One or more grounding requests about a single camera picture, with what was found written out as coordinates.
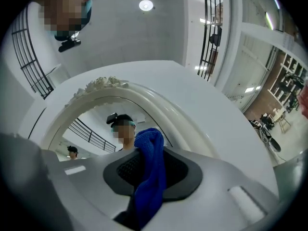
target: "white panel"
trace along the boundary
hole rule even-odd
[[[163,95],[179,107],[202,134],[210,139],[221,159],[232,163],[278,195],[268,153],[247,119],[210,83],[172,61],[107,66],[65,81],[53,91],[54,103],[43,113],[31,139],[41,144],[48,125],[62,111],[63,105],[69,102],[78,88],[84,87],[97,76],[128,79]],[[200,115],[200,107],[206,107],[207,112]]]
[[[244,0],[243,21],[269,27],[265,17],[268,12],[274,28],[278,28],[279,13],[274,0]]]
[[[102,66],[140,60],[176,60],[184,57],[183,0],[151,0],[155,9],[145,13],[141,0],[93,0],[90,23],[82,29],[81,45],[74,53],[76,62],[65,57],[61,62],[68,72],[76,73]]]

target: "white machine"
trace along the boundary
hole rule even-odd
[[[8,189],[52,230],[137,230],[121,218],[142,176],[138,149],[59,162],[31,141],[0,135]],[[142,229],[265,230],[276,196],[222,160],[164,149],[163,205]]]

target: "white wall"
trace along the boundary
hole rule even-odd
[[[91,110],[79,116],[79,119],[90,129],[96,132],[103,139],[116,146],[116,150],[122,149],[122,144],[115,139],[111,133],[110,127],[103,121],[99,115]]]
[[[50,45],[50,38],[52,37],[44,28],[44,21],[39,17],[40,5],[32,2],[28,6],[28,26],[30,38],[33,44],[35,54],[38,62],[45,74],[50,72],[59,64],[53,54]]]
[[[51,38],[50,44],[56,59],[62,67],[66,69],[70,77],[74,77],[88,71],[84,62],[84,54],[80,51],[80,46],[73,47],[60,53],[58,49],[61,46],[61,42],[57,41],[55,38]]]
[[[29,135],[31,134],[32,128],[36,125],[37,120],[41,116],[42,112],[44,112],[46,107],[47,104],[45,100],[42,99],[38,92],[36,92],[36,97],[32,102],[32,105],[29,110],[25,113],[18,130],[18,134],[21,137],[28,139]]]
[[[243,21],[268,26],[265,12],[269,13],[274,29],[279,28],[279,11],[274,0],[243,0]]]
[[[90,152],[95,155],[105,155],[109,154],[109,152],[103,151],[102,149],[98,148],[95,145],[92,145],[91,143],[87,142],[80,136],[78,136],[76,133],[72,132],[71,130],[67,129],[65,133],[63,134],[63,138],[65,138],[67,141],[71,142],[72,144]]]
[[[20,69],[20,64],[14,50],[13,38],[12,38],[12,26],[7,30],[1,45],[0,50],[1,58],[3,63],[6,64],[12,75],[18,80],[20,85],[25,89],[25,91],[31,95],[35,96],[34,91],[31,89],[29,82],[27,81],[23,71]]]
[[[188,37],[187,0],[170,0],[168,6],[172,15],[169,18],[171,20],[169,23],[171,26],[170,60],[185,66]]]
[[[60,162],[70,160],[67,156],[65,156],[65,155],[63,155],[61,153],[58,153],[58,152],[55,152],[55,153],[57,154],[57,157],[58,157]]]
[[[53,105],[45,110],[32,133],[33,139],[42,139],[48,129],[46,126],[62,111],[78,88],[85,88],[98,76],[116,76],[156,91],[196,124],[222,160],[235,165],[278,195],[268,153],[244,115],[210,83],[173,61],[115,64],[65,81],[53,92]]]
[[[208,17],[211,17],[211,10],[208,7]],[[204,38],[205,25],[200,22],[200,18],[205,19],[205,0],[188,0],[188,45],[187,45],[187,57],[185,67],[193,72],[195,66],[199,66],[202,45]],[[214,33],[214,27],[212,26],[211,34]],[[206,38],[209,39],[209,30],[207,31]]]
[[[0,58],[0,132],[17,133],[33,101]]]

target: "ceiling light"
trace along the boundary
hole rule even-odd
[[[199,69],[200,68],[200,70],[206,70],[207,69],[207,67],[199,67],[199,66],[196,66],[196,67],[194,67],[195,69]]]
[[[200,22],[205,24],[205,19],[200,18]]]
[[[269,25],[270,25],[270,28],[273,30],[274,27],[273,27],[273,24],[272,24],[272,22],[271,22],[271,20],[270,20],[270,15],[269,15],[269,13],[266,12],[265,15],[266,15],[266,19],[268,20],[268,23],[269,23]]]
[[[279,6],[279,3],[278,3],[278,0],[274,0],[276,5],[277,5],[277,8],[280,9],[280,6]]]
[[[153,8],[153,3],[150,0],[142,0],[139,3],[139,8],[143,11],[149,11]]]
[[[245,93],[246,93],[246,92],[253,91],[253,90],[254,90],[254,87],[247,88],[246,91],[245,91]]]

